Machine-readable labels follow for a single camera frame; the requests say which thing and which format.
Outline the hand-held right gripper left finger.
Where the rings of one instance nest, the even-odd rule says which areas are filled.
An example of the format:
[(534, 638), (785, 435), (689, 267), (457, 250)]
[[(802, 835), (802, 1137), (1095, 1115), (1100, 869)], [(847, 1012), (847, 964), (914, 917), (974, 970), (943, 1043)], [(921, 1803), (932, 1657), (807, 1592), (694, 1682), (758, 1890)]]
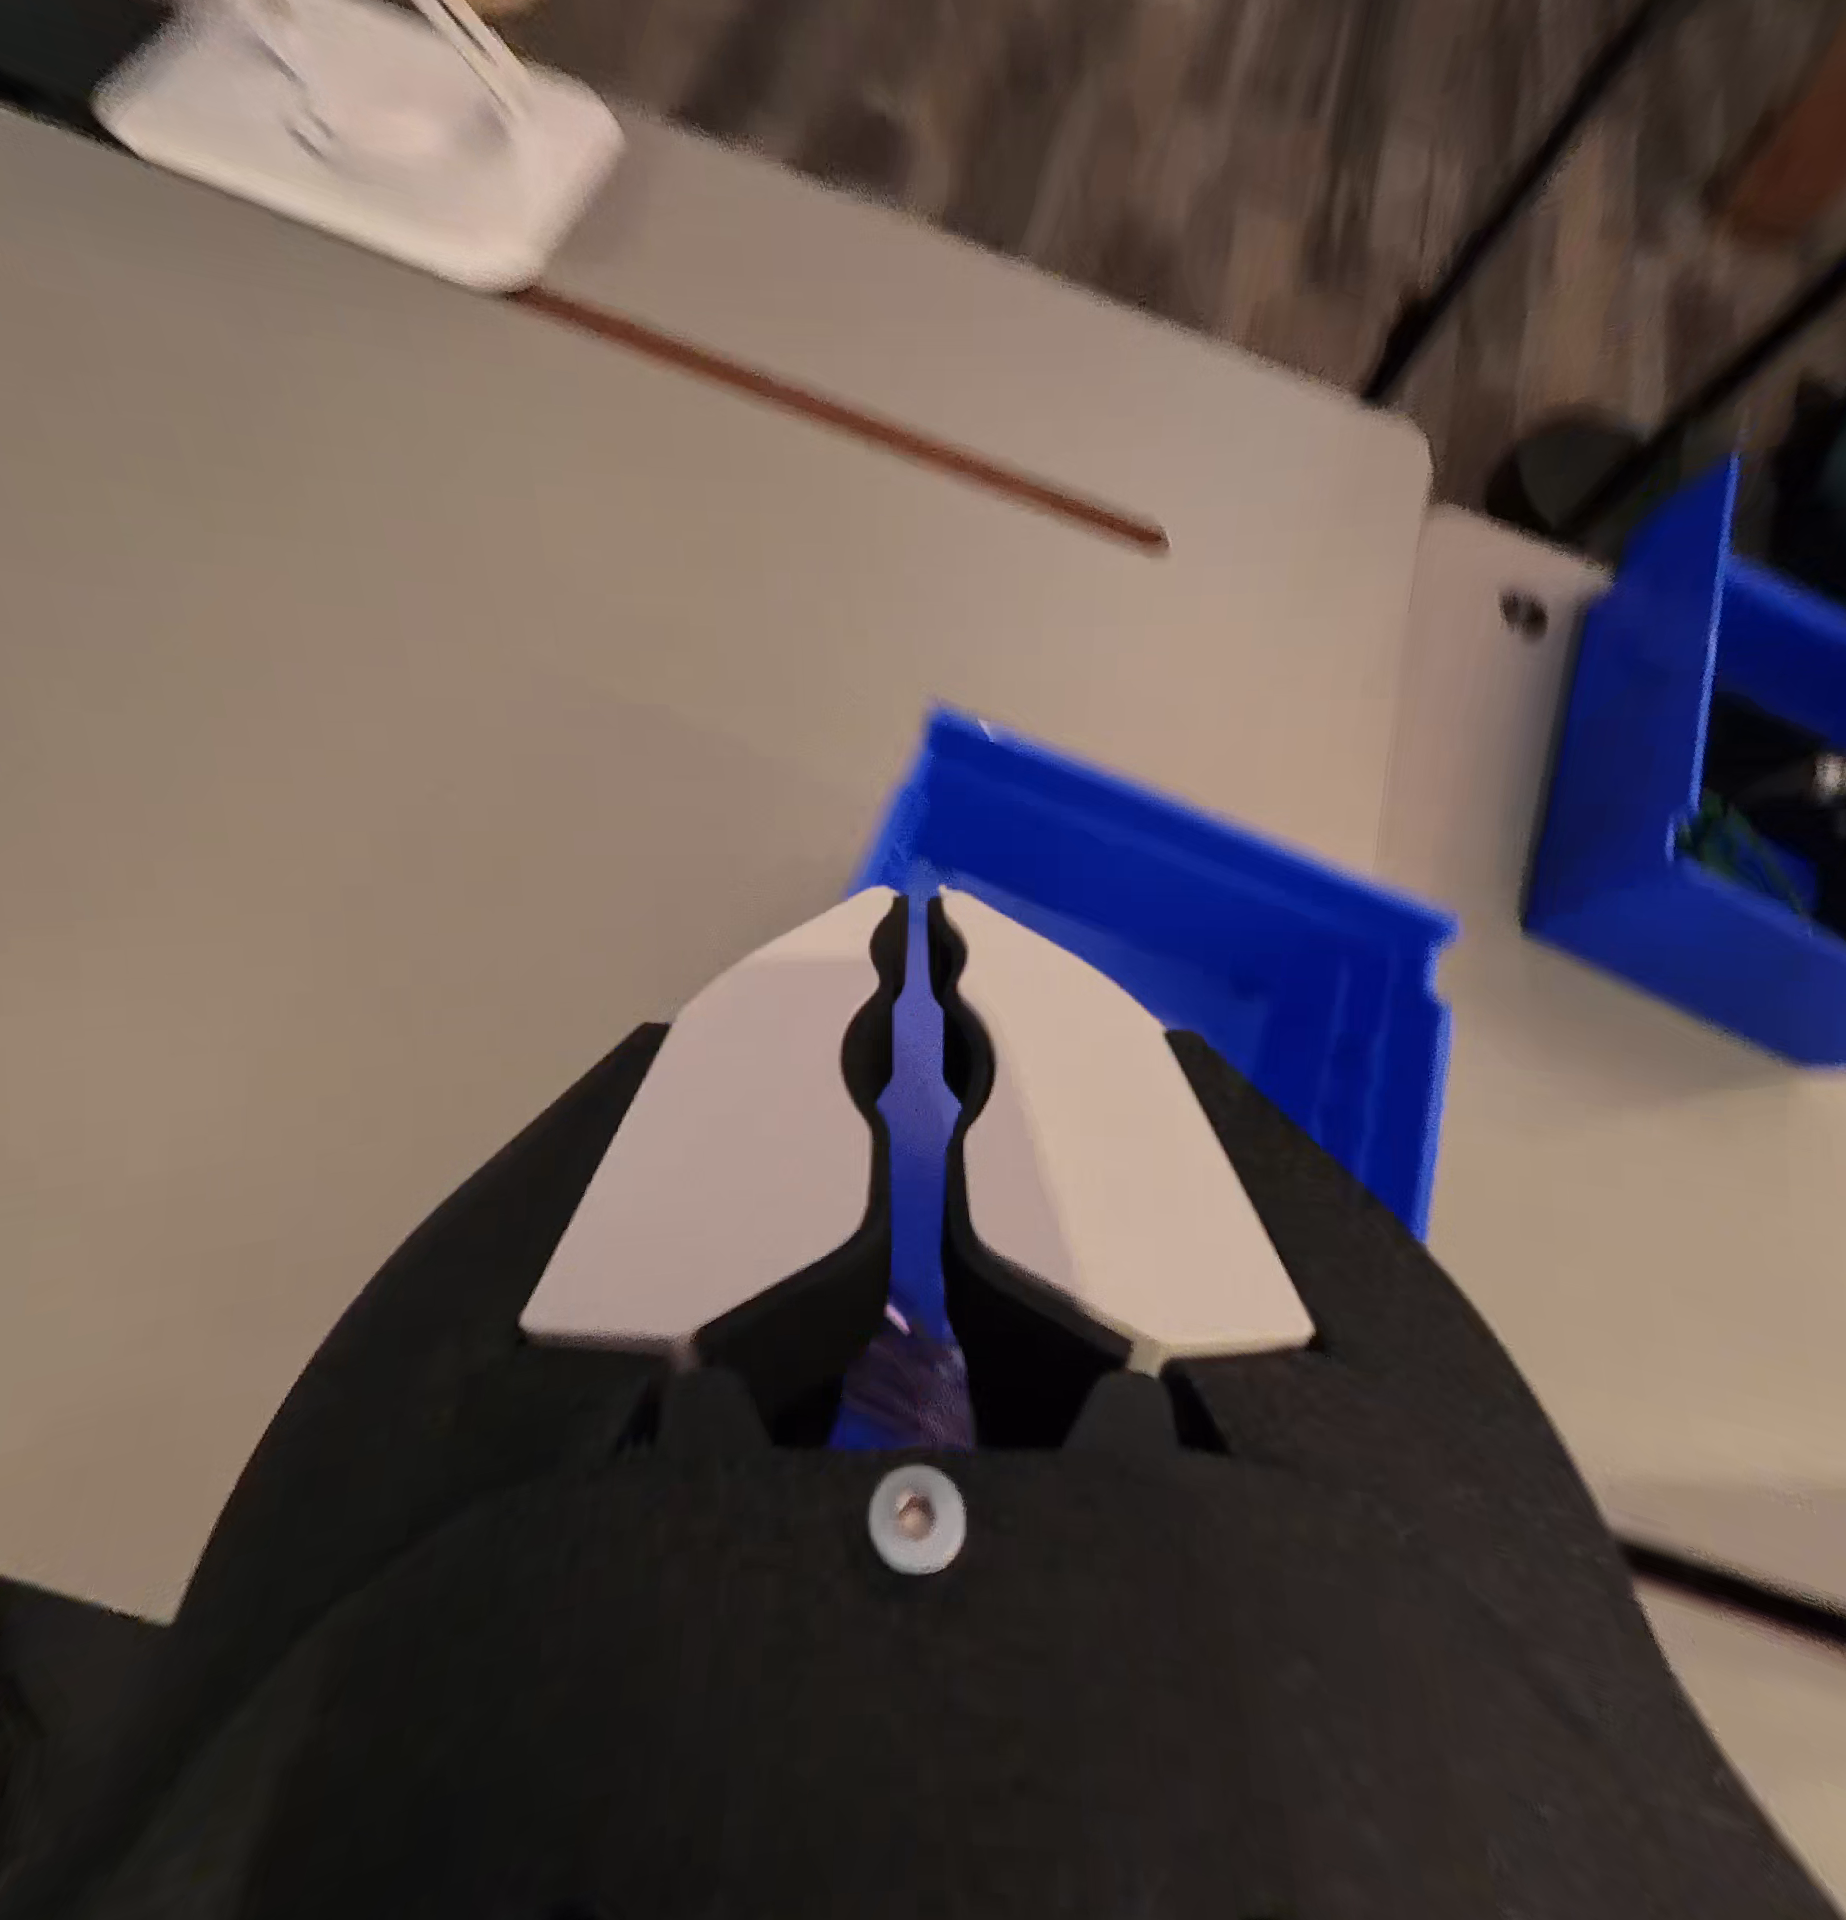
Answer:
[(772, 1436), (823, 1438), (885, 1321), (907, 922), (867, 886), (680, 1007), (522, 1307), (528, 1339), (725, 1370)]

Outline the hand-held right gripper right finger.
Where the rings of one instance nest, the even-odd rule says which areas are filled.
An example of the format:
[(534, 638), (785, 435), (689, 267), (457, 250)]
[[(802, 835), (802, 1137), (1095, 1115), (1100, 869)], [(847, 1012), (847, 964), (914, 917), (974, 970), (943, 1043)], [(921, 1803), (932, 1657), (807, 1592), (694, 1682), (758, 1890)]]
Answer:
[(980, 1447), (1060, 1447), (1110, 1377), (1314, 1343), (1177, 1032), (953, 886), (930, 902), (930, 970), (957, 1108), (943, 1305)]

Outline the blue plastic bin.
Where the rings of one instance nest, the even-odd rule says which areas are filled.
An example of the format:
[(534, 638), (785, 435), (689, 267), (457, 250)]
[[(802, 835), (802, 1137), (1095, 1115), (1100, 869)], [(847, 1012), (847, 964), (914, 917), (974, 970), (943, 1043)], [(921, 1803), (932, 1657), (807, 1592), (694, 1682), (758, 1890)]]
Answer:
[(1199, 1035), (1426, 1238), (1456, 919), (950, 707), (930, 713), (847, 892), (971, 893)]

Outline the blue bin with black divider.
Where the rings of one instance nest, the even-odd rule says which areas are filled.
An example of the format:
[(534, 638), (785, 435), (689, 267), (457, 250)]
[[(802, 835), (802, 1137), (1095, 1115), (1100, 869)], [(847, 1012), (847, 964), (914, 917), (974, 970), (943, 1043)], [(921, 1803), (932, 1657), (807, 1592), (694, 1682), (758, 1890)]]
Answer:
[(1581, 618), (1522, 919), (1846, 1068), (1846, 608), (1733, 554), (1739, 473), (1644, 517)]

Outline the dark furniture legs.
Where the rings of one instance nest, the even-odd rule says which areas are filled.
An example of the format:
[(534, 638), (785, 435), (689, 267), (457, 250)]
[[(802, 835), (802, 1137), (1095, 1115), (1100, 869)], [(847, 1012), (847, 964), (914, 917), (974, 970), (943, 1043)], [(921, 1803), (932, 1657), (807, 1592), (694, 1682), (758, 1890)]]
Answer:
[[(1632, 3), (1595, 44), (1549, 124), (1487, 192), (1435, 276), (1402, 297), (1359, 381), (1357, 399), (1364, 406), (1381, 410), (1402, 392), (1469, 286), (1544, 197), (1608, 98), (1625, 83), (1630, 68), (1696, 10), (1696, 3), (1677, 2)], [(1630, 516), (1640, 491), (1667, 479), (1692, 435), (1733, 407), (1773, 362), (1842, 304), (1846, 243), (1813, 273), (1798, 279), (1788, 299), (1664, 412), (1651, 429), (1581, 407), (1562, 407), (1533, 423), (1490, 468), (1485, 513), (1566, 547), (1593, 546), (1599, 528)]]

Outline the dark cloth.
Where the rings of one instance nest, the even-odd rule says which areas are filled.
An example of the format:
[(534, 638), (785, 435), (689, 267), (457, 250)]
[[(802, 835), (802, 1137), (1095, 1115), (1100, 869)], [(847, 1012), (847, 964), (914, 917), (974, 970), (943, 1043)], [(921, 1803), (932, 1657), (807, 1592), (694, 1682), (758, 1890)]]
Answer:
[(173, 1630), (0, 1575), (0, 1916), (82, 1916), (155, 1796)]

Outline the wooden document stand white base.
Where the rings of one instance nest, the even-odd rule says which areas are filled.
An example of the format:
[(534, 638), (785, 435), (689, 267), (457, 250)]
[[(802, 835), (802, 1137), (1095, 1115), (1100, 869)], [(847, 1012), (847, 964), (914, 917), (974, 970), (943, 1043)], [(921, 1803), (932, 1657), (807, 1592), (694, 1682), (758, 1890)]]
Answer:
[(457, 2), (181, 3), (91, 112), (171, 176), (481, 293), (539, 279), (626, 147)]

